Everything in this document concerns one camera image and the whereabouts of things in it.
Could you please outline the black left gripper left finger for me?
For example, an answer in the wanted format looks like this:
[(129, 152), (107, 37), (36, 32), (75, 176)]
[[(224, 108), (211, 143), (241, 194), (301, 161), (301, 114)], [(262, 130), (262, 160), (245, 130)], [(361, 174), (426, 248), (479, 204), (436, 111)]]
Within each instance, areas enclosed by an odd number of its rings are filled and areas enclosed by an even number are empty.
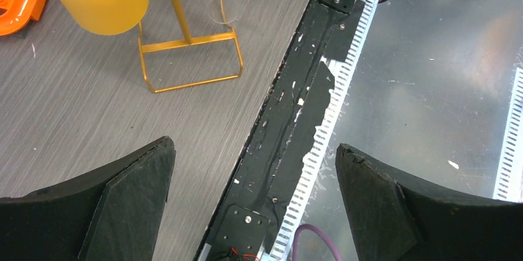
[(109, 164), (1, 199), (2, 260), (151, 260), (175, 145), (164, 136)]

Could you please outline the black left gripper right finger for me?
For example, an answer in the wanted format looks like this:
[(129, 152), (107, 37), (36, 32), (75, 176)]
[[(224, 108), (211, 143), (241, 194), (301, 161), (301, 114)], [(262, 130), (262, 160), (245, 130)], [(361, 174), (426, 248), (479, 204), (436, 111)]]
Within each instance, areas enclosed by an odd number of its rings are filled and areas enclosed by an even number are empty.
[(336, 172), (360, 260), (521, 260), (522, 204), (462, 193), (348, 144)]

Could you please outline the gold wire wine glass rack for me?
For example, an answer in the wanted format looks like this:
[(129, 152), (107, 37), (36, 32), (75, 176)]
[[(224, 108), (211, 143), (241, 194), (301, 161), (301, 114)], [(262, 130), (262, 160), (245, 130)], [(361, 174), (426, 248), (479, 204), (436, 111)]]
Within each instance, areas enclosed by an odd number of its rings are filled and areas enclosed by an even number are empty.
[[(152, 93), (164, 93), (167, 91), (174, 91), (177, 89), (190, 88), (190, 87), (200, 86), (200, 85), (208, 85), (211, 83), (228, 81), (228, 80), (233, 80), (233, 79), (241, 77), (241, 75), (244, 71), (245, 65), (244, 65), (244, 60), (242, 57), (241, 48), (239, 45), (239, 41), (237, 38), (237, 33), (236, 33), (235, 28), (227, 23), (225, 25), (225, 27), (228, 29), (227, 32), (216, 33), (216, 34), (206, 35), (206, 36), (192, 36), (191, 31), (189, 29), (189, 25), (187, 23), (187, 19), (186, 19), (185, 13), (184, 13), (184, 9), (183, 9), (181, 0), (170, 0), (170, 1), (171, 1), (171, 5), (173, 6), (179, 27), (183, 34), (183, 39), (174, 40), (174, 41), (164, 41), (164, 42), (152, 43), (152, 44), (144, 44), (142, 42), (142, 38), (144, 36), (143, 25), (141, 22), (138, 23), (138, 27), (139, 27), (138, 49), (139, 49), (139, 57), (140, 57), (140, 61), (141, 61), (141, 70), (142, 70), (143, 79), (146, 82), (146, 85), (149, 88), (149, 90)], [(237, 57), (239, 60), (239, 71), (236, 74), (228, 75), (228, 76), (224, 76), (224, 77), (218, 77), (218, 78), (211, 78), (208, 80), (185, 83), (182, 85), (169, 86), (169, 87), (160, 88), (160, 89), (155, 89), (153, 87), (152, 83), (149, 80), (148, 74), (147, 74), (147, 65), (146, 65), (146, 60), (145, 60), (145, 55), (147, 53), (168, 51), (168, 50), (179, 49), (179, 48), (187, 48), (187, 47), (191, 47), (191, 46), (218, 43), (218, 42), (222, 42), (222, 41), (233, 41), (234, 42)]]

